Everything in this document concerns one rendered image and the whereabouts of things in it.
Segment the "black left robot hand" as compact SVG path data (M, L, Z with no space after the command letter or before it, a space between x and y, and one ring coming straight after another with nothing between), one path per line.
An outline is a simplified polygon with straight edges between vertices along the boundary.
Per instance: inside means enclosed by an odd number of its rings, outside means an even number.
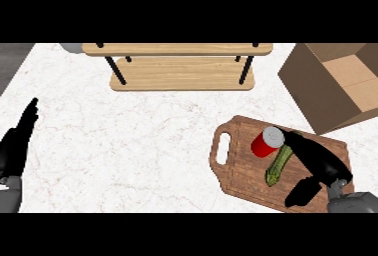
M24 173L29 143L35 131L38 115L38 102L35 98L24 110L15 128L11 128L0 140L0 178L21 176Z

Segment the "green squash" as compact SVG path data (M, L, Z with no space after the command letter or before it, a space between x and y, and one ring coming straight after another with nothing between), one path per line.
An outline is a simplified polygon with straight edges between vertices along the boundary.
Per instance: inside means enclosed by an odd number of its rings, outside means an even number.
M283 147L278 149L275 160L266 169L266 183L269 186L274 186L280 182L281 173L292 156L293 156L293 149L284 142Z

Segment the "wooden two-tier shelf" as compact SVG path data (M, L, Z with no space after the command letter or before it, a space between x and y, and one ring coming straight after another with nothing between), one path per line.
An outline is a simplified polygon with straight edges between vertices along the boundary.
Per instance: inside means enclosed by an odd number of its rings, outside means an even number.
M113 69L114 91L213 91L255 87L253 60L272 43L85 43Z

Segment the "brown cardboard box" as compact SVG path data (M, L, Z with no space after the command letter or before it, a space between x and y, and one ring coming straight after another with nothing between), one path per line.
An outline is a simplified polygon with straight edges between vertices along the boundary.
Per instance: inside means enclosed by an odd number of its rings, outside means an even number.
M278 75L318 135L378 117L378 43L299 43Z

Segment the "grey round object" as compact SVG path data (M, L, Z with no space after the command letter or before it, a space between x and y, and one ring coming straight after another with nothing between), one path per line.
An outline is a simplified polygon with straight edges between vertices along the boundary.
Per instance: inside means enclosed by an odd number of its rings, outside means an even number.
M83 53L83 44L82 43L63 43L61 46L70 53L74 53L74 54Z

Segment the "brown wooden cutting board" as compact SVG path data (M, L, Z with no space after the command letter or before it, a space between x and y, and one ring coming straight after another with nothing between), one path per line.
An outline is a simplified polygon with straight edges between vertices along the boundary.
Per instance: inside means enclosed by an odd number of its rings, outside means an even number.
M312 176L299 158L286 147L266 157L253 152L253 141L272 123L235 116L215 132L210 166L227 194L283 212L323 213L328 211L328 187L306 206L286 206L287 196L299 181ZM227 163L218 162L221 135L231 135Z

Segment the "red can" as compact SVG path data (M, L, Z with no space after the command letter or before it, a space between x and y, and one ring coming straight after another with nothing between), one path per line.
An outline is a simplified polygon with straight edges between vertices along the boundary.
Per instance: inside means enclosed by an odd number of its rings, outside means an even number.
M275 126L266 127L252 143L255 155L265 158L283 147L284 142L286 137L281 129Z

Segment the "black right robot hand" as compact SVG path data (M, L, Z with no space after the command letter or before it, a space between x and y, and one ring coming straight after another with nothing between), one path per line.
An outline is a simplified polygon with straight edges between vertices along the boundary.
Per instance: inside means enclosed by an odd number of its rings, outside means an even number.
M286 206L306 206L323 189L321 184L331 187L337 180L346 180L349 183L354 175L337 155L317 141L305 138L295 131L289 132L284 129L281 131L293 155L312 173L312 176L302 179L293 188L286 198Z

